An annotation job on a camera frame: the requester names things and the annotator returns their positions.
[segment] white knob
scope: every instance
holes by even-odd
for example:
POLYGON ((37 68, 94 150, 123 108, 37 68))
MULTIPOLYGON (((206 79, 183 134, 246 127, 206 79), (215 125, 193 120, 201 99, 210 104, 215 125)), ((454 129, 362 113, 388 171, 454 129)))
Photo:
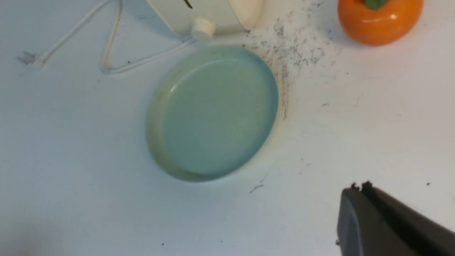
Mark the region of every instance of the white knob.
POLYGON ((201 17, 194 19, 191 25, 191 35, 194 39, 201 42, 210 41, 213 38, 213 34, 215 34, 215 30, 216 27, 211 21, 201 17))

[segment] persimmon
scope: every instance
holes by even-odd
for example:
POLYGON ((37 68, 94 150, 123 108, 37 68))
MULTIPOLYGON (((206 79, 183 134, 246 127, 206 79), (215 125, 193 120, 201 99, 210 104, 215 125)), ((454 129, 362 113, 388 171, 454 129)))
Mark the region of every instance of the persimmon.
POLYGON ((357 42, 381 46, 406 35, 420 18, 424 0, 339 0, 344 32, 357 42))

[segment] black object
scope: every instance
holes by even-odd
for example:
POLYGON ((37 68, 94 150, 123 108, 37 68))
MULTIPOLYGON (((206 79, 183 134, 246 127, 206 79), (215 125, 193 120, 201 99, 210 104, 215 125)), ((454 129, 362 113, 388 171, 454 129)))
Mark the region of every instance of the black object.
POLYGON ((455 233, 370 182, 343 190, 337 233, 343 256, 455 256, 455 233))

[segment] white appliance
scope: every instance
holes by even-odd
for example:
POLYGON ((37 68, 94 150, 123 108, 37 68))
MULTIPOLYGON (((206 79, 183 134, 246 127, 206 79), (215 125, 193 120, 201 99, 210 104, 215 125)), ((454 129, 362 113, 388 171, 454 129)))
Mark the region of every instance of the white appliance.
POLYGON ((214 34, 252 29, 263 0, 147 0, 167 26, 180 36, 210 41, 214 34))

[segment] plug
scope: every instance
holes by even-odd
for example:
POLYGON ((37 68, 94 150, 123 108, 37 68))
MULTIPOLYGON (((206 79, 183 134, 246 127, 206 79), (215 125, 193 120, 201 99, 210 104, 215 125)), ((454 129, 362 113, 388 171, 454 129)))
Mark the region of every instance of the plug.
POLYGON ((17 59, 30 69, 40 70, 46 63, 46 59, 41 54, 31 54, 27 51, 23 53, 24 55, 17 57, 17 59))

